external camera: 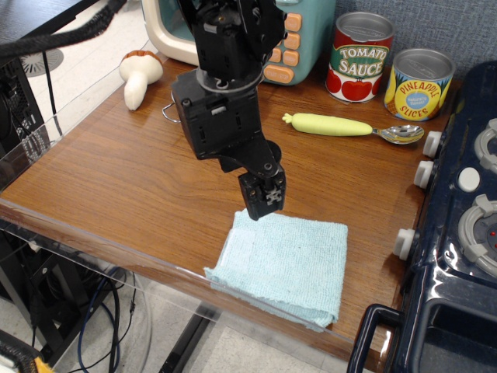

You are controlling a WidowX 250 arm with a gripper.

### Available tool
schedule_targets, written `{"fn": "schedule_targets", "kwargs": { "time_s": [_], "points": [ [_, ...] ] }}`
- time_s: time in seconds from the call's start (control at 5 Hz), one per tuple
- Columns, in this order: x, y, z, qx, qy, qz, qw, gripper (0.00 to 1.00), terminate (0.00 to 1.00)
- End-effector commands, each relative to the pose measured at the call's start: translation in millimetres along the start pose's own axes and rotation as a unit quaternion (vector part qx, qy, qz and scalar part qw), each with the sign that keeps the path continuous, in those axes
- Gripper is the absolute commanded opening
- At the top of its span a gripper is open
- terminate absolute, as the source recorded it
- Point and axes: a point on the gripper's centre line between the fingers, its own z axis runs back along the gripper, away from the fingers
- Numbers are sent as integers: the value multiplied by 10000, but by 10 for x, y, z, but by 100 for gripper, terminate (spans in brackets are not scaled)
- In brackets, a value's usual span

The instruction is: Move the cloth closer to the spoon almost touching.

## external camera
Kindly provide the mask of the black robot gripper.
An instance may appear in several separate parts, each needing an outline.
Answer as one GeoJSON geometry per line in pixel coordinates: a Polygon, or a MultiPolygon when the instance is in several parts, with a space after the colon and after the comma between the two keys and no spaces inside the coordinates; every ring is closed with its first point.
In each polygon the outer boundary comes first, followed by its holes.
{"type": "Polygon", "coordinates": [[[254,221],[283,210],[287,188],[281,150],[262,132],[260,82],[259,76],[232,80],[220,89],[217,79],[195,69],[172,83],[172,98],[195,156],[218,159],[225,173],[240,168],[248,171],[238,181],[248,216],[254,221]]]}

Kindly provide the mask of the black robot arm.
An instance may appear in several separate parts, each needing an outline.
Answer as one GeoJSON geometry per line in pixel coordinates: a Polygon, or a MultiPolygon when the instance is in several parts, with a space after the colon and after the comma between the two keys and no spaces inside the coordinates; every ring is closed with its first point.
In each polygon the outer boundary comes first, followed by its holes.
{"type": "Polygon", "coordinates": [[[238,180],[257,221],[284,206],[279,146],[262,132],[258,86],[273,48],[286,36],[286,13],[274,1],[181,1],[199,66],[172,84],[183,133],[199,160],[217,159],[238,180]]]}

